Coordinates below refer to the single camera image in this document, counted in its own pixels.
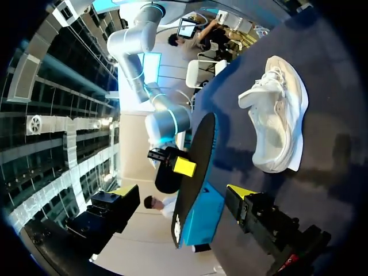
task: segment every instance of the shoe sole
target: shoe sole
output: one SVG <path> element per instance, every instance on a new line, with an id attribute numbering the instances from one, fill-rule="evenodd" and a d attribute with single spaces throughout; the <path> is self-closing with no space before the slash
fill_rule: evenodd
<path id="1" fill-rule="evenodd" d="M 298 80 L 298 84 L 300 85 L 300 91 L 301 91 L 300 114 L 299 114 L 299 119 L 294 129 L 294 134 L 293 134 L 293 136 L 295 136 L 295 133 L 299 133 L 298 138 L 295 141 L 295 143 L 292 144 L 292 148 L 287 153 L 284 160 L 275 168 L 277 169 L 277 172 L 281 172 L 287 168 L 293 171 L 298 171 L 300 167 L 300 163 L 301 163 L 301 157 L 302 157 L 303 145 L 304 145 L 304 140 L 303 140 L 303 135 L 302 135 L 302 122 L 304 119 L 304 114 L 309 105 L 308 93 L 306 92 L 305 85 L 302 79 L 300 78 L 298 72 L 295 70 L 295 68 L 290 63 L 288 63 L 283 58 L 278 57 L 278 56 L 273 56 L 269 59 L 272 59 L 272 58 L 276 58 L 284 62 L 285 66 L 288 67 L 288 69 L 292 70 L 293 75 L 296 76 Z"/>

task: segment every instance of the wall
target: wall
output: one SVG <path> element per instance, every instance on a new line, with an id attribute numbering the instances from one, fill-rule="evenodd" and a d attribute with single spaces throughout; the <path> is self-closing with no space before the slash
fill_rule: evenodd
<path id="1" fill-rule="evenodd" d="M 143 199 L 160 194 L 149 181 L 122 180 L 138 184 L 141 205 L 122 234 L 114 234 L 95 264 L 125 276 L 200 276 L 213 272 L 217 260 L 211 251 L 194 254 L 191 247 L 176 249 L 171 237 L 171 220 L 156 210 L 146 210 Z"/>
<path id="2" fill-rule="evenodd" d="M 120 114 L 120 175 L 122 178 L 153 181 L 156 171 L 147 158 L 150 144 L 144 120 L 150 112 Z"/>

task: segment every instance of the white chair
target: white chair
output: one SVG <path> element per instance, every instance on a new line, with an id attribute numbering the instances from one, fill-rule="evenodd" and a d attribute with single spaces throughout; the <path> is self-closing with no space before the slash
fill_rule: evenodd
<path id="1" fill-rule="evenodd" d="M 198 59 L 201 59 L 200 58 L 201 56 L 205 56 L 208 59 L 213 59 L 212 57 L 206 56 L 206 53 L 218 51 L 219 50 L 219 45 L 217 43 L 215 43 L 215 42 L 212 42 L 212 40 L 210 41 L 210 43 L 211 43 L 210 50 L 207 50 L 207 51 L 204 51 L 204 52 L 199 53 L 198 54 Z"/>
<path id="2" fill-rule="evenodd" d="M 211 60 L 192 60 L 188 64 L 188 69 L 186 72 L 185 83 L 189 88 L 194 89 L 202 89 L 201 86 L 198 85 L 198 76 L 200 73 L 200 65 L 201 63 L 212 63 L 214 66 L 214 75 L 217 76 L 223 69 L 228 65 L 226 60 L 222 60 L 220 62 L 213 62 Z"/>

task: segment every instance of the white shirt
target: white shirt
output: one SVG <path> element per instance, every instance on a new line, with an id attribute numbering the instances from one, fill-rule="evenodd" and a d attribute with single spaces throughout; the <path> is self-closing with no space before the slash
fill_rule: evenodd
<path id="1" fill-rule="evenodd" d="M 173 219 L 172 217 L 173 217 L 174 210 L 175 210 L 175 204 L 177 203 L 177 198 L 178 196 L 175 195 L 173 197 L 166 197 L 162 201 L 165 207 L 161 210 L 161 213 L 165 218 L 170 219 L 170 220 Z"/>

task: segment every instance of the white sneaker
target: white sneaker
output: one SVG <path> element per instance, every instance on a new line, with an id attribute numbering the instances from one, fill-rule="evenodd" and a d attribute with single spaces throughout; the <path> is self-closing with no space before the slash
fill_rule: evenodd
<path id="1" fill-rule="evenodd" d="M 267 173 L 288 167 L 297 171 L 308 95 L 295 69 L 281 57 L 269 58 L 262 78 L 239 95 L 239 106 L 250 107 L 248 114 L 257 135 L 253 164 Z"/>

